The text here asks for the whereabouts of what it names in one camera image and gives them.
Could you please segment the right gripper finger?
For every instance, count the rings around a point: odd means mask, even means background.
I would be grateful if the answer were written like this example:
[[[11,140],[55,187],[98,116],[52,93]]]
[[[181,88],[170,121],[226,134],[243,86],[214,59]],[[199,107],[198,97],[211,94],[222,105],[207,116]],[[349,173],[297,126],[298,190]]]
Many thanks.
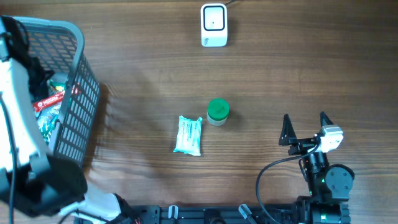
[[[279,138],[280,146],[289,146],[297,143],[297,137],[288,114],[284,115],[282,131]]]
[[[320,124],[321,126],[333,125],[333,122],[329,119],[324,111],[320,113]]]

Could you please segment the green lid plastic jar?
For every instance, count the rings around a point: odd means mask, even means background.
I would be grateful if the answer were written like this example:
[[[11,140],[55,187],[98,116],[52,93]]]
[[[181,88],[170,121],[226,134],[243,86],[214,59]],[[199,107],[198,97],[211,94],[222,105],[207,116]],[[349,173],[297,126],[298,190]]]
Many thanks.
[[[229,104],[222,98],[211,100],[207,108],[207,120],[214,126],[224,125],[230,112]]]

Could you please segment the teal wet wipes pack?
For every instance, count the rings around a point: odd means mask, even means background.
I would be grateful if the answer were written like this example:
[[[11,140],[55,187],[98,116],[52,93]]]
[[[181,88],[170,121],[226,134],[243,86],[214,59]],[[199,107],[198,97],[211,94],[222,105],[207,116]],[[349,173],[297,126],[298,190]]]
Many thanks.
[[[182,152],[191,156],[201,156],[201,122],[202,118],[192,120],[179,116],[178,133],[174,152]]]

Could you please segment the red Nescafe stick sachet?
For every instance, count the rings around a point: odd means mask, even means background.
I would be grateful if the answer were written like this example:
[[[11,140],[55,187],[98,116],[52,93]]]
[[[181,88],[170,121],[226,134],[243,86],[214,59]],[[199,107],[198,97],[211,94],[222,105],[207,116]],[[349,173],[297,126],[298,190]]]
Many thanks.
[[[50,106],[53,106],[59,102],[62,102],[63,97],[65,96],[65,92],[66,92],[66,90],[60,91],[60,92],[58,92],[54,95],[51,95],[43,100],[33,103],[32,106],[33,106],[34,112],[39,113],[42,110],[44,110]]]

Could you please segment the green gloves package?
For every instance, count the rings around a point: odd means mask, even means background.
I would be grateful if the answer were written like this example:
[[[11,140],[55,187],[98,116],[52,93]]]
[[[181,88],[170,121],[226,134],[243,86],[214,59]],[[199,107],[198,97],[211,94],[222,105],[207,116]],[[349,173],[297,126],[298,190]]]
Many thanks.
[[[49,81],[49,96],[54,95],[60,91],[66,90],[66,84],[61,82]],[[46,144],[50,143],[52,131],[55,129],[56,119],[58,118],[62,102],[50,106],[39,113],[35,113],[37,124],[41,135]]]

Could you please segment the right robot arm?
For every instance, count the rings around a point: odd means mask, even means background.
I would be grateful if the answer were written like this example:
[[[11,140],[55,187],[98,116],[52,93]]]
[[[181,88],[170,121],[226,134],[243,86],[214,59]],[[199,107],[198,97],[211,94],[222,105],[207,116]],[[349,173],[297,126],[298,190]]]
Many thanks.
[[[338,148],[343,130],[320,113],[321,129],[313,137],[299,139],[288,114],[284,115],[279,145],[299,156],[299,167],[310,195],[292,204],[292,223],[350,223],[346,202],[353,188],[354,172],[342,164],[331,165],[326,154]]]

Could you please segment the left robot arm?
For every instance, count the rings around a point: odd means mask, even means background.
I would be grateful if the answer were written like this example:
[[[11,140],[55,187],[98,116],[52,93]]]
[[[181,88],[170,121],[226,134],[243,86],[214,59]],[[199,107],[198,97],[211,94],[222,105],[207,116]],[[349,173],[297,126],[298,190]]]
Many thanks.
[[[70,22],[1,16],[1,200],[32,218],[135,223],[83,173],[100,99],[84,46]]]

